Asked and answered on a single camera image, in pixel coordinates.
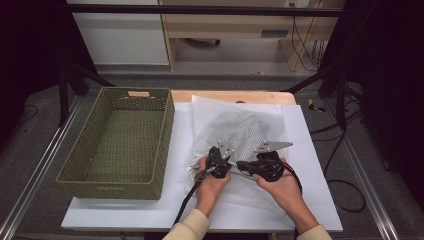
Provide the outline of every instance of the hand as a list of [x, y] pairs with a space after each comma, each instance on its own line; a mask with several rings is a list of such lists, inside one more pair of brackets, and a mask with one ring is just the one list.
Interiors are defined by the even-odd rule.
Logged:
[[[281, 158], [281, 161], [287, 163], [284, 158]], [[318, 225], [317, 220], [303, 200], [296, 179], [289, 171], [285, 170], [283, 176], [275, 182], [267, 182], [257, 174], [253, 174], [253, 179], [259, 187], [272, 195], [278, 205], [294, 222], [299, 234]]]
[[[206, 157], [200, 158], [199, 170], [206, 168]], [[221, 196], [222, 189], [231, 180], [230, 171], [227, 172], [225, 178], [215, 178], [210, 174], [202, 181], [197, 188], [197, 205], [196, 208], [203, 212], [207, 217], [215, 207], [216, 202]]]

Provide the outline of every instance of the sleeve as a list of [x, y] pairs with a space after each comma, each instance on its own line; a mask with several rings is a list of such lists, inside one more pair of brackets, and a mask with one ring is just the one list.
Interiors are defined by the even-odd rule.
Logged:
[[325, 230], [323, 225], [318, 225], [314, 228], [309, 229], [308, 231], [301, 234], [297, 240], [331, 240], [330, 235]]
[[197, 209], [192, 209], [189, 215], [181, 223], [175, 224], [163, 239], [200, 240], [205, 236], [209, 226], [210, 222], [206, 215]]

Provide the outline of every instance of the metal frame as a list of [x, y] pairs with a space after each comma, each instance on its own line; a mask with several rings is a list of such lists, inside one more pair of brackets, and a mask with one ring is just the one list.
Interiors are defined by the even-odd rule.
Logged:
[[[330, 110], [328, 112], [333, 122], [337, 123], [336, 116], [333, 114], [335, 112], [333, 104], [329, 100], [324, 100], [323, 104], [326, 109]], [[338, 127], [337, 132], [341, 135], [343, 130]], [[377, 191], [371, 183], [371, 180], [368, 178], [360, 159], [356, 155], [355, 149], [349, 140], [349, 136], [344, 137], [342, 144], [346, 153], [346, 158], [348, 159], [349, 165], [353, 170], [353, 174], [364, 193], [368, 208], [374, 217], [381, 236], [385, 240], [400, 239], [386, 209], [383, 206], [383, 203], [380, 200], [380, 197], [378, 196]]]
[[[25, 6], [26, 9], [30, 9], [30, 5], [34, 5], [32, 0], [21, 0], [21, 5]], [[260, 15], [260, 16], [305, 16], [305, 17], [351, 17], [362, 14], [359, 11], [346, 11], [339, 9], [296, 9], [296, 8], [258, 8], [258, 7], [203, 7], [203, 6], [151, 6], [151, 5], [93, 5], [93, 4], [61, 4], [61, 5], [42, 5], [41, 6], [45, 11], [71, 11], [71, 12], [84, 12], [84, 13], [131, 13], [131, 14], [209, 14], [209, 15]], [[47, 22], [37, 22], [35, 24], [36, 29], [41, 31], [39, 34], [48, 33], [49, 30], [42, 30], [43, 25], [46, 25]], [[33, 172], [33, 175], [29, 179], [25, 189], [22, 191], [18, 201], [15, 203], [14, 208], [10, 212], [8, 218], [3, 223], [0, 228], [0, 238], [1, 239], [11, 239], [14, 232], [16, 231], [22, 217], [24, 216], [26, 210], [28, 209], [41, 181], [44, 178], [51, 162], [54, 159], [56, 152], [58, 151], [61, 142], [66, 136], [67, 131], [69, 130], [70, 125], [76, 115], [78, 107], [81, 103], [81, 96], [77, 96], [74, 99], [74, 103], [71, 108], [68, 110], [67, 103], [67, 88], [66, 84], [70, 81], [67, 79], [67, 71], [76, 71], [79, 72], [92, 80], [100, 83], [101, 85], [109, 85], [106, 80], [98, 76], [97, 73], [92, 73], [88, 70], [81, 68], [78, 64], [72, 63], [66, 56], [66, 49], [62, 49], [60, 43], [55, 38], [46, 39], [47, 42], [53, 42], [55, 46], [51, 50], [51, 54], [62, 64], [61, 73], [59, 77], [60, 84], [60, 94], [61, 94], [61, 108], [62, 118], [59, 128], [53, 137], [50, 145], [46, 149], [43, 157], [41, 158], [37, 168]], [[302, 84], [297, 85], [291, 89], [289, 92], [297, 92], [304, 86], [311, 84], [319, 79], [320, 76], [328, 74], [333, 69], [325, 69], [321, 74], [315, 75], [310, 79], [307, 79]], [[348, 139], [344, 142], [345, 148], [347, 149], [347, 154], [349, 155], [350, 163], [352, 169], [359, 183], [361, 184], [362, 189], [364, 190], [367, 202], [370, 205], [370, 211], [372, 212], [377, 226], [384, 239], [399, 239], [397, 236], [396, 230], [391, 223], [390, 218], [388, 217], [384, 207], [382, 206], [381, 201], [378, 198], [376, 191], [374, 190], [372, 184], [370, 183], [363, 167], [361, 166], [359, 160], [356, 157], [355, 152]]]
[[12, 239], [13, 234], [18, 228], [19, 223], [21, 222], [32, 199], [34, 198], [38, 187], [43, 181], [43, 178], [46, 175], [50, 164], [52, 163], [57, 151], [59, 150], [60, 145], [62, 144], [63, 139], [65, 138], [69, 130], [69, 127], [71, 126], [75, 118], [78, 108], [82, 102], [82, 98], [83, 96], [75, 96], [69, 111], [70, 114], [68, 120], [57, 129], [49, 146], [41, 157], [40, 162], [38, 163], [30, 179], [28, 180], [28, 183], [26, 184], [24, 190], [16, 201], [12, 211], [10, 211], [8, 217], [2, 224], [0, 228], [0, 239]]

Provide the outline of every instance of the wicker basket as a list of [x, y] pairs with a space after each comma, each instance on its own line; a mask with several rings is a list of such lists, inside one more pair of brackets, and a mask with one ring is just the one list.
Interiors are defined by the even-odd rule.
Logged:
[[103, 88], [57, 183], [78, 198], [160, 199], [174, 112], [170, 89]]

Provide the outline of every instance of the floor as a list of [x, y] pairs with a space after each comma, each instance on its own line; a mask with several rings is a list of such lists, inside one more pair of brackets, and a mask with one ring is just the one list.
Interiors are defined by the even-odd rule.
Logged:
[[[308, 69], [313, 68], [312, 64], [308, 63], [308, 59], [304, 58], [304, 63]], [[104, 69], [102, 76], [118, 86], [279, 91], [299, 83], [314, 73], [302, 68], [297, 72], [290, 72], [278, 41], [237, 39], [222, 40], [218, 46], [183, 40], [180, 41], [174, 71], [153, 67], [144, 71], [144, 75], [140, 75], [133, 70]], [[88, 83], [92, 87], [98, 87], [92, 81]], [[319, 84], [320, 82], [312, 84], [295, 94], [311, 132], [334, 123], [332, 116], [334, 98], [320, 99], [316, 92]], [[7, 220], [57, 130], [59, 119], [57, 91], [56, 87], [52, 87], [28, 99], [28, 107], [22, 116], [23, 122], [16, 126], [15, 134], [11, 137], [9, 144], [0, 152], [0, 202], [2, 203], [0, 221], [2, 222]], [[309, 100], [313, 100], [316, 108], [310, 107]], [[348, 103], [347, 116], [360, 110], [354, 99], [347, 97], [346, 103]], [[363, 176], [357, 173], [355, 162], [352, 161], [357, 159], [360, 166], [364, 168], [372, 186], [371, 190], [377, 196], [377, 202], [381, 203], [381, 207], [373, 206], [373, 201], [369, 201], [363, 211], [354, 213], [363, 204], [358, 190], [340, 181], [329, 183], [345, 229], [341, 233], [331, 233], [332, 237], [335, 239], [424, 239], [424, 229], [420, 227], [424, 226], [422, 210], [410, 196], [401, 177], [396, 172], [384, 169], [384, 159], [375, 147], [366, 123], [361, 121], [361, 115], [358, 116], [348, 121], [347, 134], [335, 152], [326, 176], [329, 180], [348, 181], [358, 186], [361, 192], [367, 193], [370, 189], [361, 187]], [[77, 118], [73, 125], [81, 126], [83, 123], [83, 119]], [[337, 128], [312, 135], [323, 169], [337, 146], [339, 135]], [[76, 136], [77, 132], [70, 132], [62, 144], [69, 148]], [[22, 219], [17, 219], [20, 224], [15, 229], [14, 239], [121, 239], [120, 233], [75, 232], [60, 227], [67, 209], [66, 204], [71, 196], [58, 190], [52, 184], [58, 169], [62, 166], [62, 160], [58, 159], [65, 159], [66, 154], [63, 150], [54, 154], [55, 160], [51, 163], [43, 181], [36, 186], [38, 190], [27, 206], [25, 215]], [[375, 200], [375, 196], [371, 191], [371, 196], [367, 195], [366, 198]], [[384, 232], [382, 229], [387, 226], [376, 224], [381, 220], [378, 219], [379, 216], [387, 217], [389, 222], [386, 224], [394, 227], [395, 237], [382, 235]], [[125, 233], [125, 236], [127, 239], [142, 239], [143, 234]], [[292, 233], [281, 233], [276, 237], [292, 239]]]

